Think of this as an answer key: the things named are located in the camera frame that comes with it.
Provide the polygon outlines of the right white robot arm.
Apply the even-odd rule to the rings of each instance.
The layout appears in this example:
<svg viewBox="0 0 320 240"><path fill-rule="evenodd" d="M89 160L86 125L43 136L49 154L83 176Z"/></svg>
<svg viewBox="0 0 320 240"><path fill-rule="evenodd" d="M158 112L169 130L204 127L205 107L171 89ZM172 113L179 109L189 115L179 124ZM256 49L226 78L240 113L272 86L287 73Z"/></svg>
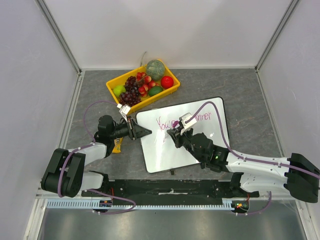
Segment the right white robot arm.
<svg viewBox="0 0 320 240"><path fill-rule="evenodd" d="M235 197L244 193L277 192L307 203L317 203L320 170L306 157L292 153L289 158L244 155L229 147L215 145L204 133L194 134L173 128L167 131L176 148L184 148L201 168L232 173L229 191Z"/></svg>

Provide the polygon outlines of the white marker with pink cap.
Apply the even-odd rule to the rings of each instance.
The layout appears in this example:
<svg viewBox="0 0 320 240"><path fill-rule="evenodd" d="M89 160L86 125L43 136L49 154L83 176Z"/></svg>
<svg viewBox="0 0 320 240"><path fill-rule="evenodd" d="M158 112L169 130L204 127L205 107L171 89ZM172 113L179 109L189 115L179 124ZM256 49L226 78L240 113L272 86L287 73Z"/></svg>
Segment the white marker with pink cap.
<svg viewBox="0 0 320 240"><path fill-rule="evenodd" d="M168 134L168 130L172 130L174 129L176 126L179 125L179 121L178 120L173 120L171 123L170 123L170 127L168 126L166 129L165 129L165 135L164 135L164 138L167 138L169 136Z"/></svg>

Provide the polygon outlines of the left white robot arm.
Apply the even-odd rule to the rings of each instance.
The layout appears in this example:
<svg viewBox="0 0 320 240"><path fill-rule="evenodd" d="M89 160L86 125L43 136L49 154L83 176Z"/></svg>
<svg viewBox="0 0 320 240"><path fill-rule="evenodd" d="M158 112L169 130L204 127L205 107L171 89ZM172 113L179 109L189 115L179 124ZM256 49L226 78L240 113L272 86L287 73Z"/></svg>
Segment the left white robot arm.
<svg viewBox="0 0 320 240"><path fill-rule="evenodd" d="M110 115L100 117L93 142L73 150L54 150L41 179L41 189L59 197L73 198L78 192L88 189L99 197L106 196L110 185L104 181L104 175L99 172L85 173L85 166L108 157L117 139L129 137L137 140L150 134L151 130L138 125L130 116L120 123L116 123Z"/></svg>

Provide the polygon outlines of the white whiteboard black frame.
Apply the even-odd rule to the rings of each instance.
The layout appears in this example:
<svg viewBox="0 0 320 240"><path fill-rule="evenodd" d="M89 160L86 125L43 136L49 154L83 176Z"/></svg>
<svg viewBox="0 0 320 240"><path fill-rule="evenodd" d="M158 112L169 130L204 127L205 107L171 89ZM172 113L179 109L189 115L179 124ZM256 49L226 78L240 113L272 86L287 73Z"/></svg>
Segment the white whiteboard black frame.
<svg viewBox="0 0 320 240"><path fill-rule="evenodd" d="M136 114L137 124L152 131L140 139L145 166L148 173L157 173L186 167L199 162L184 148L176 148L167 130L181 116L194 114L207 100L171 105ZM204 133L215 145L225 147L215 108L207 104L195 117L193 134Z"/></svg>

